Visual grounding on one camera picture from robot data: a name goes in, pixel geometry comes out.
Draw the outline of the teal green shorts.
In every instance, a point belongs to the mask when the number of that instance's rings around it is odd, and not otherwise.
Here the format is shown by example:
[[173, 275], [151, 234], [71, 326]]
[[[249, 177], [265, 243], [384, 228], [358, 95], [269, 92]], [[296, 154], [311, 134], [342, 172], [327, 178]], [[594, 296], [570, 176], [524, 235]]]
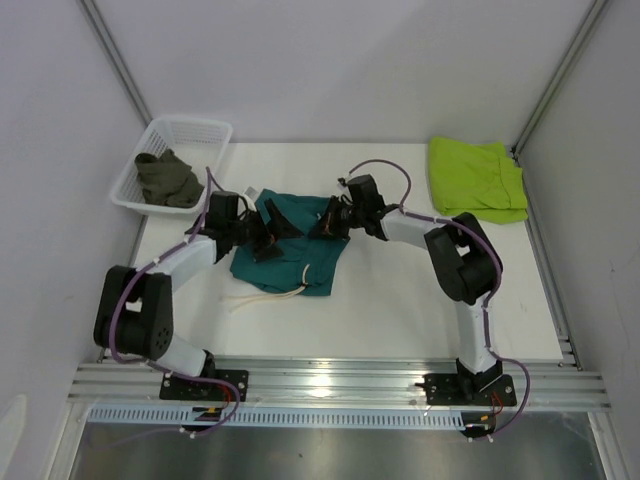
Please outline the teal green shorts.
[[308, 236], [325, 213], [329, 199], [264, 189], [256, 200], [256, 206], [265, 221], [270, 219], [265, 205], [269, 200], [303, 236], [277, 241], [282, 255], [261, 262], [254, 259], [248, 245], [238, 247], [231, 262], [231, 274], [269, 294], [284, 294], [302, 288], [306, 296], [329, 296], [338, 260], [348, 241], [312, 239]]

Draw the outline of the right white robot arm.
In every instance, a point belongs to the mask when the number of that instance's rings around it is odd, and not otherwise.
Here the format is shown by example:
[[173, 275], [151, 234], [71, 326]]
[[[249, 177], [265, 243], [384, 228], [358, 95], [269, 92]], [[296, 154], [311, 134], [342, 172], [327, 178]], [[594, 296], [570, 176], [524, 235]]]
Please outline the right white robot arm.
[[502, 263], [470, 213], [452, 219], [420, 215], [398, 204], [333, 197], [310, 230], [311, 238], [346, 239], [353, 229], [382, 241], [428, 252], [440, 288], [455, 303], [460, 338], [456, 389], [468, 403], [489, 396], [503, 373], [492, 352], [488, 306], [501, 283]]

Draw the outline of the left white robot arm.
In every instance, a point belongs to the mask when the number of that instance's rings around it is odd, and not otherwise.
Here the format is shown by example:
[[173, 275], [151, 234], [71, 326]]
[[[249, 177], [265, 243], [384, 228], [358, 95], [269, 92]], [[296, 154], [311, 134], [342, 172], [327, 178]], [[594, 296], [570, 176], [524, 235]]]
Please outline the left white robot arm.
[[256, 261], [266, 261], [283, 255], [279, 240], [304, 236], [272, 200], [266, 201], [265, 208], [263, 218], [247, 198], [214, 193], [180, 243], [144, 266], [110, 268], [97, 310], [94, 342], [118, 362], [145, 361], [182, 378], [182, 388], [192, 398], [209, 398], [217, 387], [214, 356], [174, 333], [173, 296], [235, 247], [247, 246]]

